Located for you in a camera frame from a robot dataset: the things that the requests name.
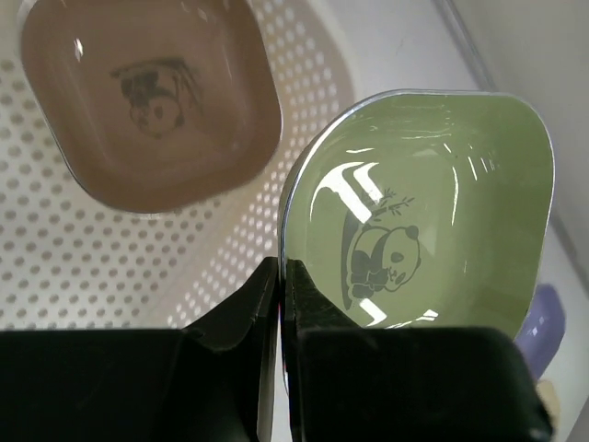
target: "purple bowl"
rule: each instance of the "purple bowl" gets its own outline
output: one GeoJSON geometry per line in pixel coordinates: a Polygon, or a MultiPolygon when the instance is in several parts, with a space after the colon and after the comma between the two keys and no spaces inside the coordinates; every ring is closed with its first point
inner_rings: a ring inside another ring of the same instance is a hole
{"type": "Polygon", "coordinates": [[[559,350],[565,331],[564,309],[552,285],[539,285],[515,344],[535,379],[540,379],[559,350]]]}

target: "panda illustration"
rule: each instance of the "panda illustration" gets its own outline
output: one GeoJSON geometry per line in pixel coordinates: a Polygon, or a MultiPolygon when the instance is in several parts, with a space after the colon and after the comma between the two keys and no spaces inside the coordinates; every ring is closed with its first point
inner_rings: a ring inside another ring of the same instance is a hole
{"type": "Polygon", "coordinates": [[[342,244],[346,309],[355,299],[397,292],[422,265],[419,228],[399,225],[401,208],[409,207],[413,200],[405,198],[393,203],[394,196],[388,192],[383,203],[373,208],[371,219],[363,225],[351,217],[346,219],[342,244]]]}
{"type": "Polygon", "coordinates": [[[131,121],[156,139],[183,126],[189,108],[202,110],[202,89],[196,71],[180,58],[157,59],[125,66],[111,73],[131,106],[131,121]]]}

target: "brown bowl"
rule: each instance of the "brown bowl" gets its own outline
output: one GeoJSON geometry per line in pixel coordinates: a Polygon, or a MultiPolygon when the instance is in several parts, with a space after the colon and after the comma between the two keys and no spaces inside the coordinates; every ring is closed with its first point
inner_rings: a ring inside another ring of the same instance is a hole
{"type": "Polygon", "coordinates": [[[79,184],[166,212],[243,185],[282,115],[246,0],[39,0],[22,63],[79,184]]]}

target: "green bowl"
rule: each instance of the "green bowl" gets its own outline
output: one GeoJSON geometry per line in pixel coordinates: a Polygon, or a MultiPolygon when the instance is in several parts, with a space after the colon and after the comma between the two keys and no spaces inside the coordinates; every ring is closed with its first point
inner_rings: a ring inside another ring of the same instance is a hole
{"type": "Polygon", "coordinates": [[[515,337],[549,218],[549,135],[520,99],[395,91],[331,123],[282,198],[282,278],[302,261],[363,327],[490,326],[515,337]]]}

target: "perforated white basket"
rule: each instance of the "perforated white basket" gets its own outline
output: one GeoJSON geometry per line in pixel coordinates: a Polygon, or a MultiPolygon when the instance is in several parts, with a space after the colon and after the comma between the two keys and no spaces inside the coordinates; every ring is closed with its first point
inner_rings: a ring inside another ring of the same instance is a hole
{"type": "Polygon", "coordinates": [[[140,217],[95,202],[73,179],[20,67],[20,0],[0,2],[0,329],[182,327],[276,255],[286,174],[356,94],[316,0],[251,5],[283,109],[275,156],[245,187],[140,217]]]}

